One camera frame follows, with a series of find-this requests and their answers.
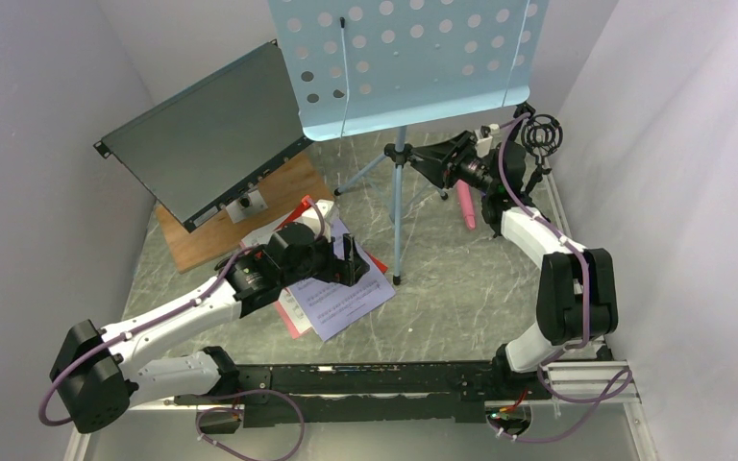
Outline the red sheet music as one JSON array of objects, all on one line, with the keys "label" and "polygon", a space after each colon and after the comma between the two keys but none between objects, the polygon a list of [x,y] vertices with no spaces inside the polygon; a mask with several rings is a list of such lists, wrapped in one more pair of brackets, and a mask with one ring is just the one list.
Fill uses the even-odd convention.
[{"label": "red sheet music", "polygon": [[283,226],[289,224],[305,224],[313,233],[322,234],[315,238],[312,250],[312,276],[288,288],[301,306],[341,307],[383,292],[384,283],[379,279],[382,271],[346,229],[333,201],[322,200],[311,206],[306,196],[282,222]]}]

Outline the pink microphone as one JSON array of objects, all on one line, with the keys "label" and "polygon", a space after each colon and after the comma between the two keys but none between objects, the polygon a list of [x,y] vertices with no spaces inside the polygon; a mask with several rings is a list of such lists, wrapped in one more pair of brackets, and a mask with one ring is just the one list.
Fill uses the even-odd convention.
[{"label": "pink microphone", "polygon": [[465,226],[468,230],[472,231],[476,228],[477,224],[471,188],[466,182],[458,181],[455,189]]}]

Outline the lavender sheet music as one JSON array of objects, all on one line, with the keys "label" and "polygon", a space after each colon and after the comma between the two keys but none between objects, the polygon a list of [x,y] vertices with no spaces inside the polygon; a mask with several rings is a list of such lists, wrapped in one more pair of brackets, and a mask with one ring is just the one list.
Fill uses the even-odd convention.
[{"label": "lavender sheet music", "polygon": [[305,279],[295,286],[295,295],[311,321],[313,332],[328,341],[337,333],[395,296],[385,277],[386,266],[357,247],[370,265],[369,272],[354,286]]}]

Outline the pink sheet music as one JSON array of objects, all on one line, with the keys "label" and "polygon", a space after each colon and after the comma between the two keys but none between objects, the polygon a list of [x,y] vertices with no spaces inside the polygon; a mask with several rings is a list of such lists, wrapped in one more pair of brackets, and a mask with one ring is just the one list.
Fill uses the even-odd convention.
[{"label": "pink sheet music", "polygon": [[274,307],[292,339],[298,339],[312,329],[311,322],[297,301],[275,302]]}]

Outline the white sheet music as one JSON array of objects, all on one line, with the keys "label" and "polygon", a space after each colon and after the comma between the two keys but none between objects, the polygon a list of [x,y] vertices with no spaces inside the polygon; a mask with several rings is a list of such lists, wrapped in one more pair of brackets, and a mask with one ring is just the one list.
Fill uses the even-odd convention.
[{"label": "white sheet music", "polygon": [[[244,248],[247,246],[266,244],[269,240],[270,234],[273,231],[278,230],[279,228],[283,227],[286,224],[289,224],[290,222],[296,222],[295,219],[299,215],[302,214],[302,210],[303,209],[301,208],[301,205],[299,205],[292,212],[286,214],[281,219],[277,219],[269,223],[266,226],[263,226],[261,228],[251,231],[242,239],[240,246]],[[294,300],[294,301],[297,301],[299,305],[301,305],[295,295],[295,292],[296,292],[295,286],[290,285],[289,287],[285,287],[283,291],[280,293],[280,296],[276,300],[276,302],[283,302],[285,300]]]}]

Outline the black tripod mic stand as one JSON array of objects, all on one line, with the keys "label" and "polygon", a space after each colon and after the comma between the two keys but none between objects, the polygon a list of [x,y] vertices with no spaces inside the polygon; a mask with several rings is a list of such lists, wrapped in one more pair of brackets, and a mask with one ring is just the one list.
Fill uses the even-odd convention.
[{"label": "black tripod mic stand", "polygon": [[563,136],[560,122],[548,114],[534,114],[523,124],[521,143],[534,161],[533,171],[523,189],[525,197],[528,197],[535,186],[552,172],[552,168],[546,165],[547,158],[559,150]]}]

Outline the light blue music stand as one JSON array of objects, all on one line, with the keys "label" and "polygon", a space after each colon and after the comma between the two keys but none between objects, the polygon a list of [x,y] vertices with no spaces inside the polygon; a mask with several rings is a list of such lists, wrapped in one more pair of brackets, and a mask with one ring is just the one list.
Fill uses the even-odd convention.
[{"label": "light blue music stand", "polygon": [[323,141],[396,129],[385,154],[403,185],[409,126],[521,107],[544,1],[273,1],[303,133]]}]

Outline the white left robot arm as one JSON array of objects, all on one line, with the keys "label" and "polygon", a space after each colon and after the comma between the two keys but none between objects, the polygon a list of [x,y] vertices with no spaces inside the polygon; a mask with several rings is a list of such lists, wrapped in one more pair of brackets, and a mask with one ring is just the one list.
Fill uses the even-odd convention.
[{"label": "white left robot arm", "polygon": [[164,358],[164,353],[201,332],[237,321],[275,302],[306,279],[352,287],[371,269],[345,233],[330,237],[319,227],[292,222],[264,244],[232,255],[218,274],[180,298],[143,315],[102,328],[90,320],[66,334],[50,372],[52,388],[38,416],[57,425],[46,410],[58,395],[81,433],[96,432],[126,410],[166,397],[196,395],[215,403],[239,390],[239,370],[218,346]]}]

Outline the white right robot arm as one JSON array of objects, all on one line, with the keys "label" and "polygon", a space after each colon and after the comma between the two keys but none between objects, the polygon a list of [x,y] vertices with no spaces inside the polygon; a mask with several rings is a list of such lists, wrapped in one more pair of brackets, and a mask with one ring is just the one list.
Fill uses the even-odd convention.
[{"label": "white right robot arm", "polygon": [[527,173],[527,150],[507,140],[486,155],[472,132],[415,147],[412,167],[439,188],[465,182],[481,194],[484,221],[540,270],[534,323],[501,349],[505,364],[491,373],[497,395],[513,399],[529,371],[567,347],[613,332],[619,322],[613,260],[605,249],[570,239],[535,206],[531,189],[543,175]]}]

